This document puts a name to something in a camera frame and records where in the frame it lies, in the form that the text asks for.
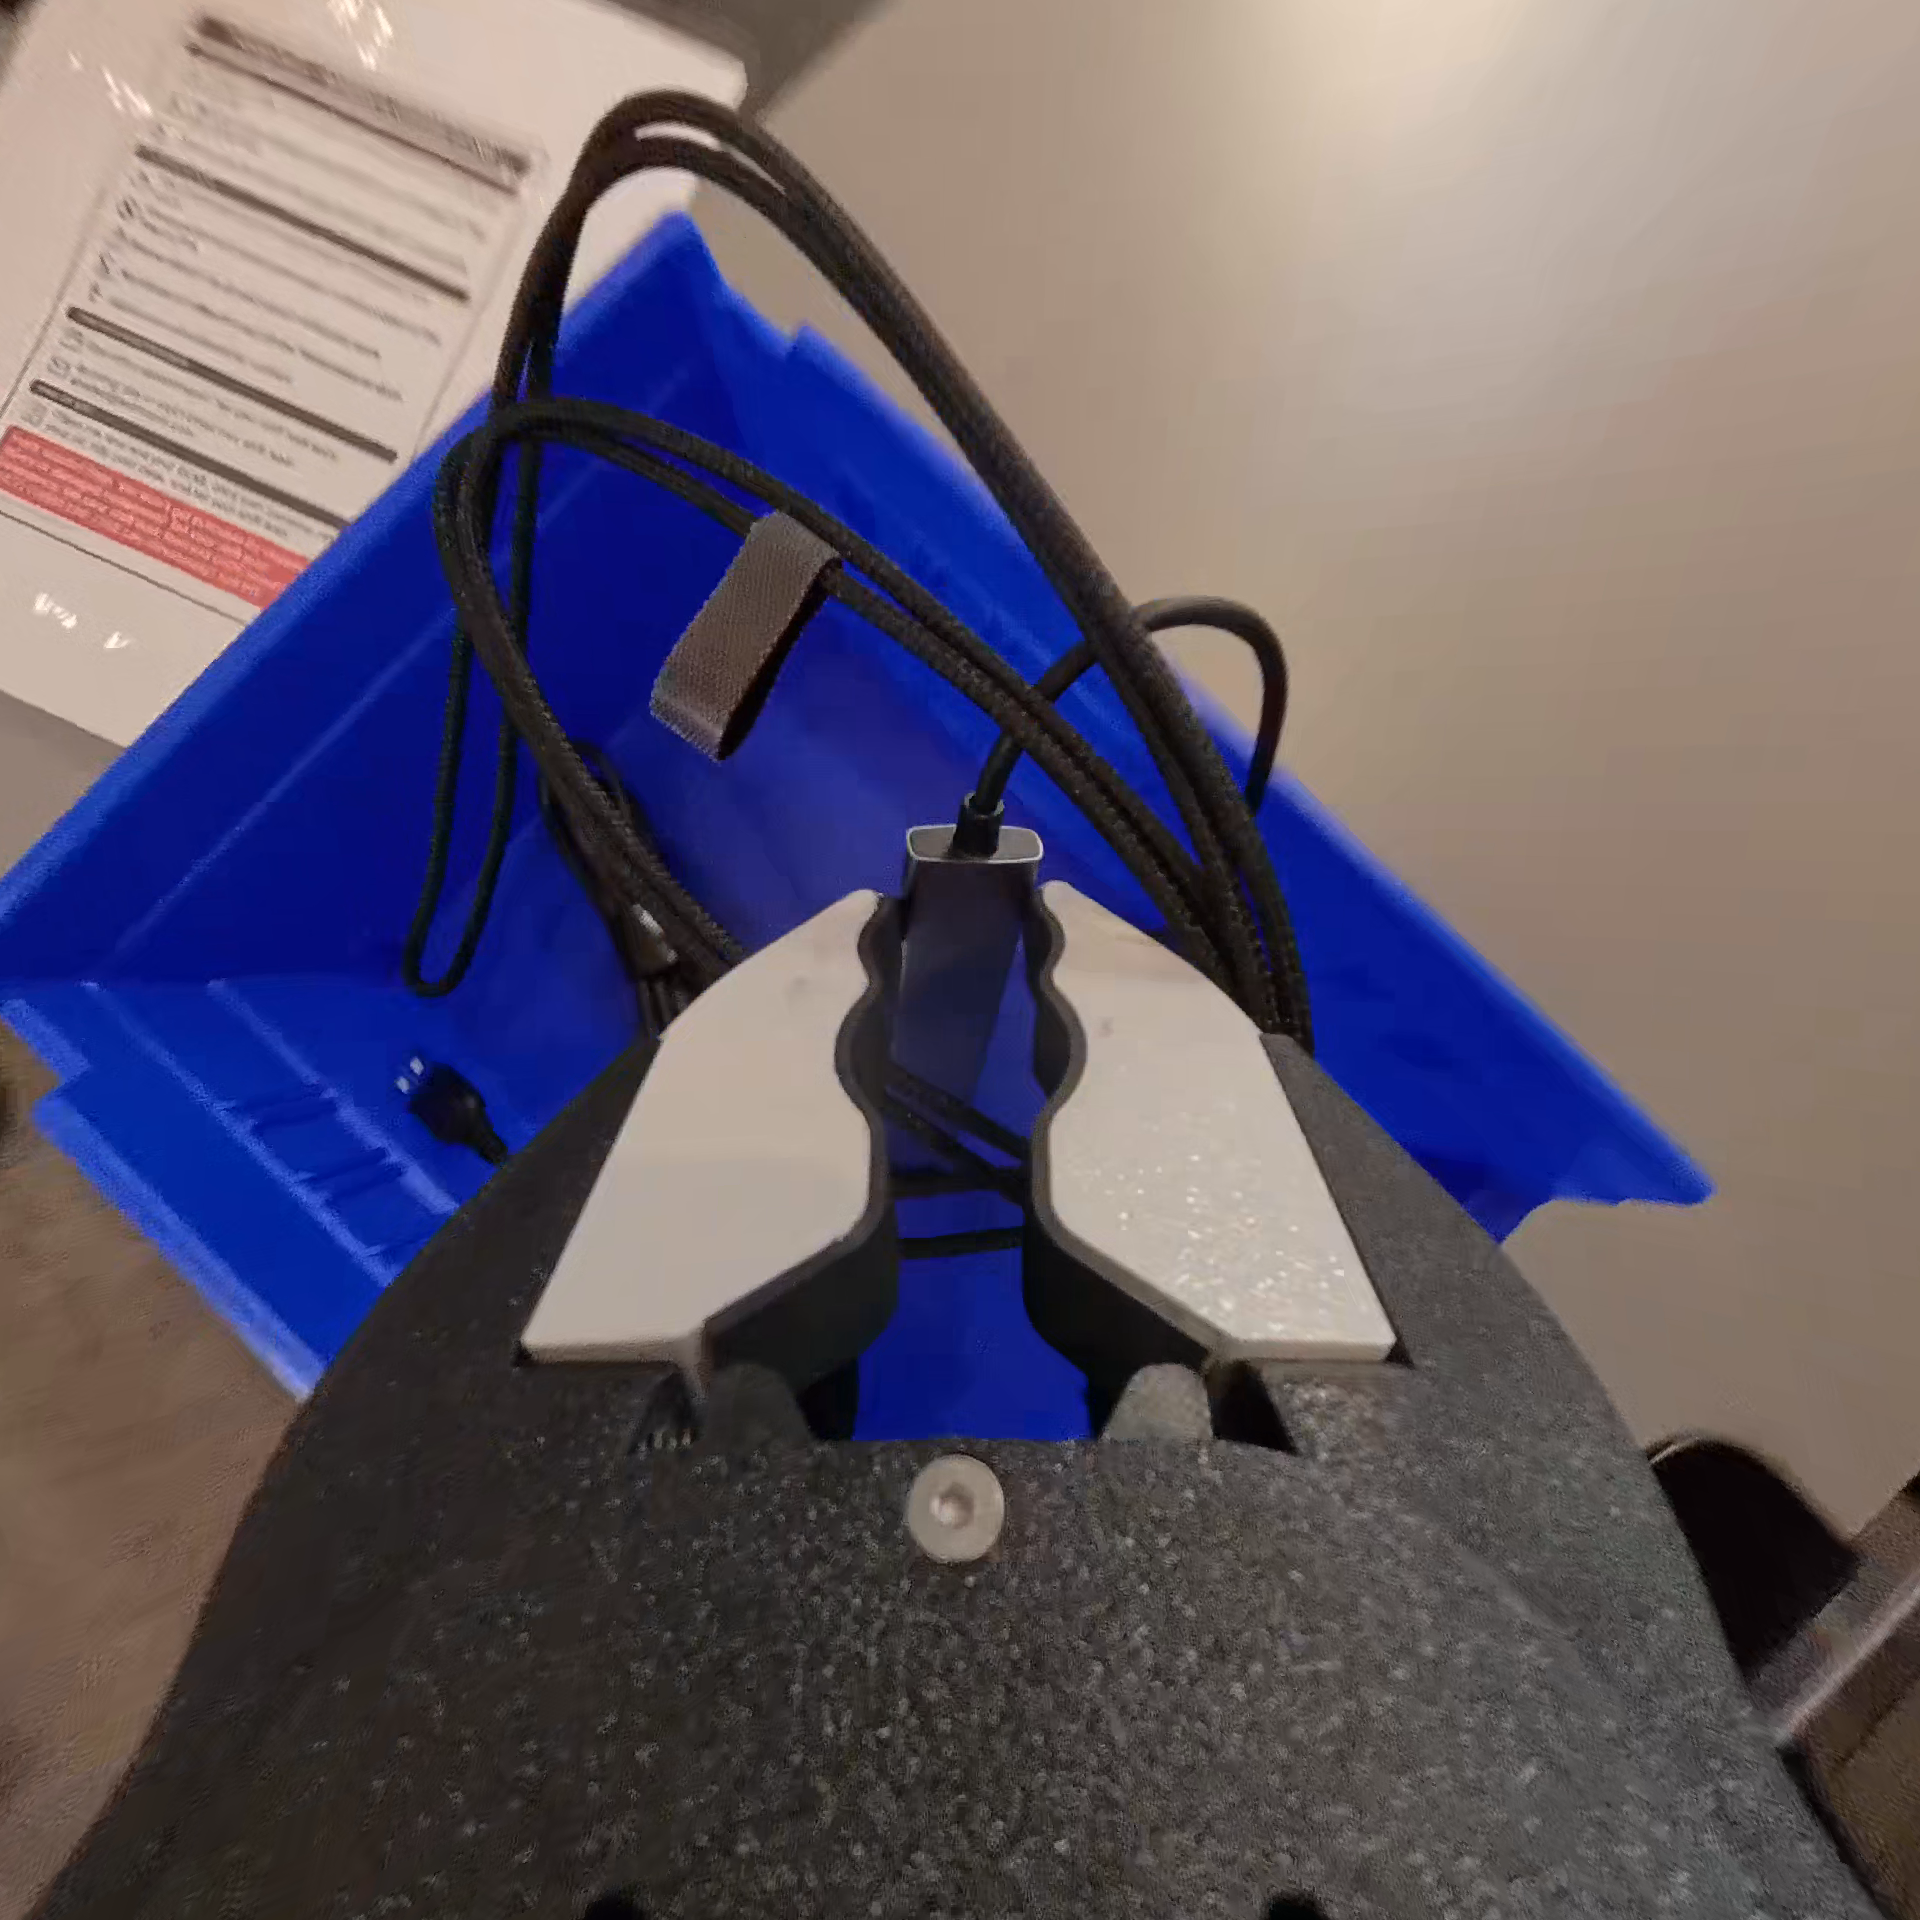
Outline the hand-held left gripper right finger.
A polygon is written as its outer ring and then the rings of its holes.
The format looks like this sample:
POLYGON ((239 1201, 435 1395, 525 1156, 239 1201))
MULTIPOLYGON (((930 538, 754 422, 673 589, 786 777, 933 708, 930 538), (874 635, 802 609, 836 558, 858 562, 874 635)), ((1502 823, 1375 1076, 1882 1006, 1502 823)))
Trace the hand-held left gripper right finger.
POLYGON ((1155 1365, 1385 1363, 1395 1331, 1269 1037, 1068 882, 1029 906, 1033 1331, 1098 1390, 1155 1365))

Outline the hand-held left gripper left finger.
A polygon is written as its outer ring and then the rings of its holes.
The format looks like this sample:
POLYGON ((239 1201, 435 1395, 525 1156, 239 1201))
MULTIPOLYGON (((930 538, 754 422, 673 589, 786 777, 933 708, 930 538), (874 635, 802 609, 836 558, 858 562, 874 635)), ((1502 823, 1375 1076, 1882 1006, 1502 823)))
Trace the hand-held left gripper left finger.
POLYGON ((660 1365, 696 1398, 752 1365, 853 1371, 900 1300, 884 1082, 898 902, 852 891, 665 1028, 519 1347, 660 1365))

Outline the blue plastic bin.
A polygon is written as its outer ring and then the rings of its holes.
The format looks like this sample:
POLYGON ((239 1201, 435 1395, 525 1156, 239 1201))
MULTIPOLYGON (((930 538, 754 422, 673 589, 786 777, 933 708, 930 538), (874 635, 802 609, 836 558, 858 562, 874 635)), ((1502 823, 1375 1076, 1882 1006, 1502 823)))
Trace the blue plastic bin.
MULTIPOLYGON (((841 355, 728 286, 663 218, 564 322, 555 389, 684 429, 882 548, 1035 679, 1076 640, 989 495, 841 355)), ((612 942, 519 774, 465 980, 416 996, 453 628, 434 446, 3 878, 3 1021, 52 1068, 36 1120, 293 1395, 489 1176, 407 1113, 412 1065, 533 1141, 638 1037, 612 942)), ((542 460, 531 658, 606 752, 672 873, 759 948, 889 893, 995 735, 832 604, 743 748, 649 711, 735 541, 628 472, 542 460)), ((1259 833, 1308 977, 1319 1068, 1502 1241, 1551 1203, 1697 1206, 1709 1176, 1294 780, 1259 833)))

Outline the dark chair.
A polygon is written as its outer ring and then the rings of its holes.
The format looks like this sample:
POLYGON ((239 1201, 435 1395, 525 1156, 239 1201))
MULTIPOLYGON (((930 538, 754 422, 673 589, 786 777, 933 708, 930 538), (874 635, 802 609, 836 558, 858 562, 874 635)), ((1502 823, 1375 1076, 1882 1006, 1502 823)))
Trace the dark chair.
POLYGON ((1773 1464, 1687 1435, 1645 1455, 1775 1745, 1835 1768, 1915 1700, 1918 1483, 1843 1537, 1773 1464))

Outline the white instruction sheet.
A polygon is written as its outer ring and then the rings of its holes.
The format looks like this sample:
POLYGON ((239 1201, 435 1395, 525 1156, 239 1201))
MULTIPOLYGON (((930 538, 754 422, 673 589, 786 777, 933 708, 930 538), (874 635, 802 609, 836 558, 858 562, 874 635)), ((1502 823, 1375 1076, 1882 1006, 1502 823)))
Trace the white instruction sheet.
POLYGON ((3 696, 128 747, 489 384, 655 89, 750 75, 630 4, 3 4, 3 696))

